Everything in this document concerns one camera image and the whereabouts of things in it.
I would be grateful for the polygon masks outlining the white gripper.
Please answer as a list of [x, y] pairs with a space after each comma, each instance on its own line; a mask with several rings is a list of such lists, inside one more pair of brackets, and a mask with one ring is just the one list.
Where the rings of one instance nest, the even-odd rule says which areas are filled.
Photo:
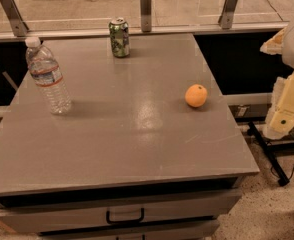
[[[276, 55], [282, 54], [286, 65], [294, 68], [294, 19], [288, 26], [278, 31], [272, 38], [263, 43], [260, 51]], [[277, 140], [288, 135], [294, 128], [294, 72], [287, 78], [278, 77], [271, 96], [271, 107], [268, 110], [263, 134]]]

